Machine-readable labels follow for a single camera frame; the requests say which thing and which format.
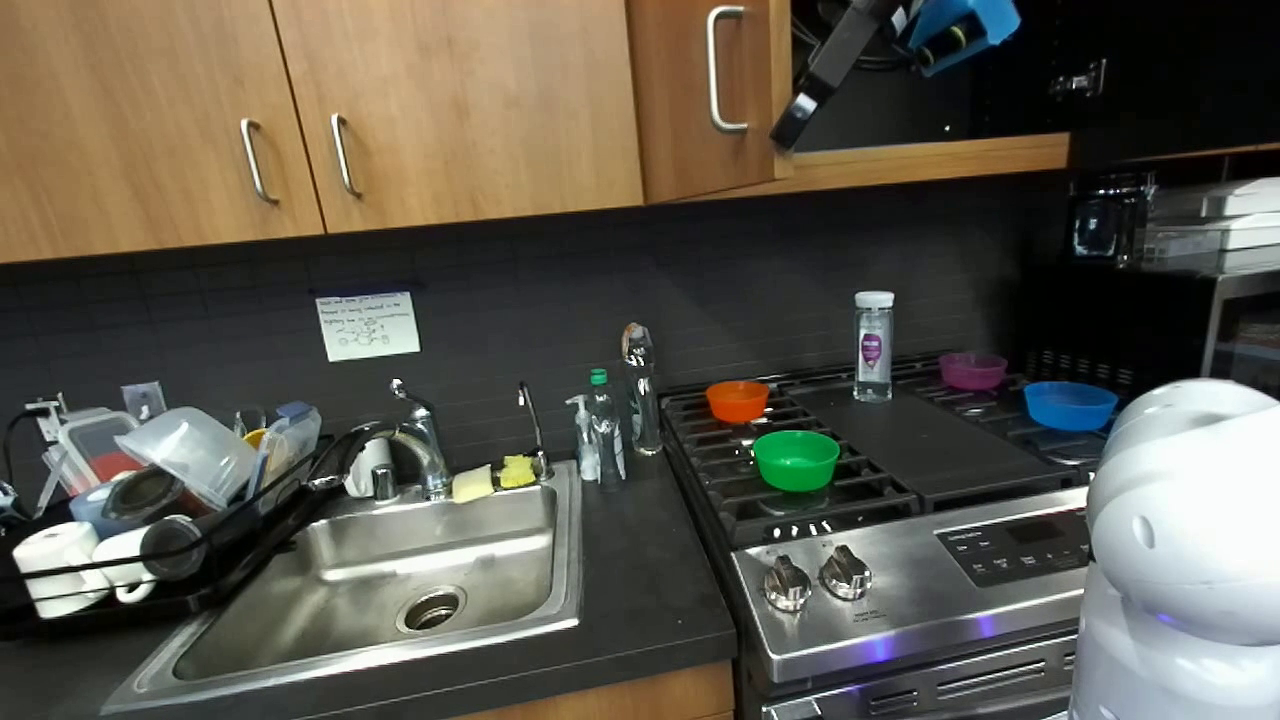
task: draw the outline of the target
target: stainless steel sink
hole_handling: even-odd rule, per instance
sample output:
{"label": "stainless steel sink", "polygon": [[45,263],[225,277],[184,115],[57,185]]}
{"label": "stainless steel sink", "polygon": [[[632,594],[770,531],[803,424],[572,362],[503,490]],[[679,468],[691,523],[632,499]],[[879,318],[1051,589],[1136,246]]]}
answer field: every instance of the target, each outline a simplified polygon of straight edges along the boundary
{"label": "stainless steel sink", "polygon": [[580,478],[471,503],[345,499],[102,704],[161,707],[575,629]]}

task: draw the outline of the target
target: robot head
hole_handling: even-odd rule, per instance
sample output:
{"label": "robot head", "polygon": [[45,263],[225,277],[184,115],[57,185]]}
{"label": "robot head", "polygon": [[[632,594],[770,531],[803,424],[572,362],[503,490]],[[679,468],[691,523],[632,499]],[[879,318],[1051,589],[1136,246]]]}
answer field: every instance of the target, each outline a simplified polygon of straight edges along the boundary
{"label": "robot head", "polygon": [[1094,567],[1143,616],[1280,641],[1280,405],[1232,380],[1132,399],[1087,490]]}

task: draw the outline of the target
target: pink bowl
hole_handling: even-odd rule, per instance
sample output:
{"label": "pink bowl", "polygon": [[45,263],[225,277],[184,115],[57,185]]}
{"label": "pink bowl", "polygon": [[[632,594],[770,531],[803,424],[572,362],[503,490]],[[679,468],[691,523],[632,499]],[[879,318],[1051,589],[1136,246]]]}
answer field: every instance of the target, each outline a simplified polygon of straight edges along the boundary
{"label": "pink bowl", "polygon": [[1007,361],[994,350],[944,350],[936,361],[936,366],[948,387],[989,390],[989,387],[1003,383]]}

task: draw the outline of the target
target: orange bowl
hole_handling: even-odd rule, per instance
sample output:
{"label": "orange bowl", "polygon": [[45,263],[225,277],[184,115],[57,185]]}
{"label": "orange bowl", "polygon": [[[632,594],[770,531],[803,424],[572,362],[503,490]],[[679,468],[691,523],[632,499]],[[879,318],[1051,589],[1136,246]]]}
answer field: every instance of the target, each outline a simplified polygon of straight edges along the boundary
{"label": "orange bowl", "polygon": [[721,424],[753,424],[763,417],[768,383],[757,380],[721,380],[708,383],[708,407]]}

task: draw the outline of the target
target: stove knob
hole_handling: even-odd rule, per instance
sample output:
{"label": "stove knob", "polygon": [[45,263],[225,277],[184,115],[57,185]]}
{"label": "stove knob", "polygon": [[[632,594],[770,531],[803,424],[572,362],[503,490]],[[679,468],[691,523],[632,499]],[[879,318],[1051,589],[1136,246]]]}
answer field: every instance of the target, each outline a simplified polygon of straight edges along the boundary
{"label": "stove knob", "polygon": [[846,543],[834,543],[815,581],[843,602],[868,594],[868,562]]}
{"label": "stove knob", "polygon": [[775,611],[796,616],[813,594],[813,582],[803,576],[803,567],[796,567],[788,557],[779,557],[768,572],[763,572],[763,601]]}

